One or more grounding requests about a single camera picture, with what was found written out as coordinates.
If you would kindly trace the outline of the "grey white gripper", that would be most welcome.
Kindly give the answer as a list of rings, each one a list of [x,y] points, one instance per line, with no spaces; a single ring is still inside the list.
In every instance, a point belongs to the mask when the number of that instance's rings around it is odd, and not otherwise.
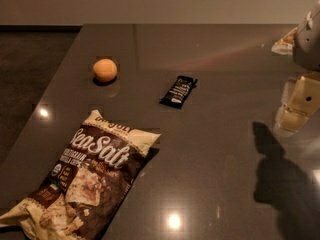
[[[307,70],[320,70],[320,0],[298,25],[294,37],[294,62]],[[282,137],[296,134],[320,108],[320,73],[290,78],[281,98],[273,131]]]

